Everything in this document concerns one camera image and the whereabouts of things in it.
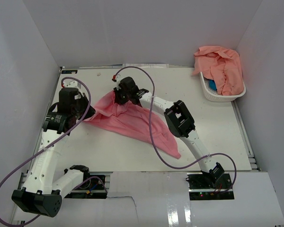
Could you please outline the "pink t shirt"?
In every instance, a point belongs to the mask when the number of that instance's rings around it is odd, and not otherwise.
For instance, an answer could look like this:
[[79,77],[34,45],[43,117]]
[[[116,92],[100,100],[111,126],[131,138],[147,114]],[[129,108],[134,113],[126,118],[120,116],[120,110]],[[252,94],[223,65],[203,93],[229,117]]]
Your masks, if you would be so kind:
[[94,109],[96,113],[85,122],[149,144],[152,143],[149,131],[151,127],[156,147],[176,159],[181,158],[175,137],[156,114],[153,113],[149,118],[149,109],[131,102],[119,105],[115,103],[113,91],[104,95],[95,104]]

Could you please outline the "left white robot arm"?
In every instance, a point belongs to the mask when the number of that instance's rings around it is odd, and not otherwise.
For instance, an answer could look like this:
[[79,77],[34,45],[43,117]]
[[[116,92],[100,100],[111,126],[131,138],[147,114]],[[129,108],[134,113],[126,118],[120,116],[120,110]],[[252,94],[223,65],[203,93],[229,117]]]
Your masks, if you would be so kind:
[[58,158],[62,153],[72,128],[79,120],[90,118],[95,113],[85,93],[78,87],[64,87],[59,92],[59,101],[53,104],[45,118],[40,148],[43,153],[35,158],[20,190],[14,190],[12,200],[24,212],[55,217],[63,198],[76,186],[85,189],[90,185],[86,166],[72,166],[54,181]]

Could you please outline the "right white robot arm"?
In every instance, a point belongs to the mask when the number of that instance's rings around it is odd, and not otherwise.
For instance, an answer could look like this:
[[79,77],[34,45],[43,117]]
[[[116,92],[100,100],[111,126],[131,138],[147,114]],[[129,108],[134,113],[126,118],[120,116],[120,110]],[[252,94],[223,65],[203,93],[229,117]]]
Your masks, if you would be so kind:
[[221,184],[224,169],[211,157],[210,152],[200,140],[195,129],[195,121],[183,101],[171,102],[156,97],[148,90],[138,88],[131,77],[123,78],[117,74],[113,76],[112,81],[116,83],[114,93],[117,104],[124,105],[131,102],[163,115],[172,135],[181,139],[195,159],[199,160],[198,164],[204,175],[205,185],[214,189]]

